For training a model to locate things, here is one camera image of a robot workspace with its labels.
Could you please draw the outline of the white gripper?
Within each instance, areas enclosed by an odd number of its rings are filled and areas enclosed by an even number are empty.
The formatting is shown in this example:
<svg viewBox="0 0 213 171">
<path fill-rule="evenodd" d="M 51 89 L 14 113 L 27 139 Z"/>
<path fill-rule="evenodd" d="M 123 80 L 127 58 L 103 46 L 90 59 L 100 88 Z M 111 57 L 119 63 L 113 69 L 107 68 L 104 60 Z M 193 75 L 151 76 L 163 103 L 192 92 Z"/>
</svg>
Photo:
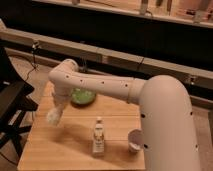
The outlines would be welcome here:
<svg viewBox="0 0 213 171">
<path fill-rule="evenodd" d="M 56 113 L 62 113 L 70 101 L 70 97 L 67 95 L 58 95 L 53 93 L 54 111 Z"/>
</svg>

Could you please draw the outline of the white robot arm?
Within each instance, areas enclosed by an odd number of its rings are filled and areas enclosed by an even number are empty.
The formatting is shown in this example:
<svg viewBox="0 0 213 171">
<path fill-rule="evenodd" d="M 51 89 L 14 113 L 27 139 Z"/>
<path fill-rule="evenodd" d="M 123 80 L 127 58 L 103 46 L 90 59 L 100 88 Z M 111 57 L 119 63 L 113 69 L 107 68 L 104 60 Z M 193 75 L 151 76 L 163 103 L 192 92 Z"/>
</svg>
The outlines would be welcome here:
<svg viewBox="0 0 213 171">
<path fill-rule="evenodd" d="M 54 84 L 50 123 L 60 121 L 73 88 L 133 103 L 140 110 L 146 171 L 201 171 L 192 104 L 178 79 L 84 74 L 74 60 L 66 59 L 50 71 L 49 80 Z"/>
</svg>

